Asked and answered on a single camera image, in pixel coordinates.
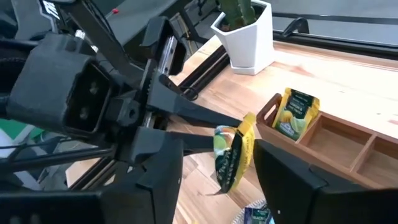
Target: black bracket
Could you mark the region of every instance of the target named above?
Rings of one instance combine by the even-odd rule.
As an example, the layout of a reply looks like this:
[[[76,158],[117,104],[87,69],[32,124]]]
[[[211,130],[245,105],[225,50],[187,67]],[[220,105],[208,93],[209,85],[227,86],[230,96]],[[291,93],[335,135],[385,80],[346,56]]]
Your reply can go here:
[[[309,34],[310,28],[308,26],[308,21],[302,17],[296,18],[283,31],[282,37],[288,37],[292,35],[294,31],[300,34]]]

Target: packet in tray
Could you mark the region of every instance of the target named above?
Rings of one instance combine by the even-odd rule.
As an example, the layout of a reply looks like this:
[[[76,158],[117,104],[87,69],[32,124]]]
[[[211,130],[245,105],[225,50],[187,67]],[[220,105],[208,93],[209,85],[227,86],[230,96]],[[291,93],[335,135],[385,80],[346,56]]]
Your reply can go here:
[[[317,117],[319,107],[318,98],[286,88],[272,127],[296,141]]]

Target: green snack packet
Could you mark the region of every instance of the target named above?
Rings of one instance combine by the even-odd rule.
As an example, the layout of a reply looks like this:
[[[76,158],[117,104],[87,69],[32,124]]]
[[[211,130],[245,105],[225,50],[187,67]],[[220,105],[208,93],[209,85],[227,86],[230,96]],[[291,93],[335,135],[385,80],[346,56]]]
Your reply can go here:
[[[244,224],[266,224],[269,223],[271,212],[268,208],[244,208]]]

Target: screw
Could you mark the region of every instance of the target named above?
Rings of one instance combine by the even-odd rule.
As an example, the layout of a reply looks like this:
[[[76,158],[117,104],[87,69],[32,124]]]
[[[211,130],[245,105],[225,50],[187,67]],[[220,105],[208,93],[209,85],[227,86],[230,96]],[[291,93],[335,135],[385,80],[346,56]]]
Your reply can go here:
[[[80,119],[87,119],[88,118],[88,108],[84,107],[80,110]]]
[[[130,118],[133,118],[134,115],[135,115],[135,113],[136,113],[136,112],[135,112],[134,110],[131,110],[130,113],[129,113]]]
[[[90,93],[95,95],[98,92],[98,85],[96,82],[92,82],[90,86]]]

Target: cactus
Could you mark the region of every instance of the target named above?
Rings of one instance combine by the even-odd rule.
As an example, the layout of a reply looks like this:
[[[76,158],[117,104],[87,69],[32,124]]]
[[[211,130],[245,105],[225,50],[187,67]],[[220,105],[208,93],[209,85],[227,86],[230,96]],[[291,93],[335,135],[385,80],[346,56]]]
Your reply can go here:
[[[256,13],[251,6],[251,0],[238,0],[239,7],[241,8],[244,25],[250,25],[256,21]]]
[[[225,13],[229,30],[235,30],[256,21],[251,0],[219,0],[220,8]]]

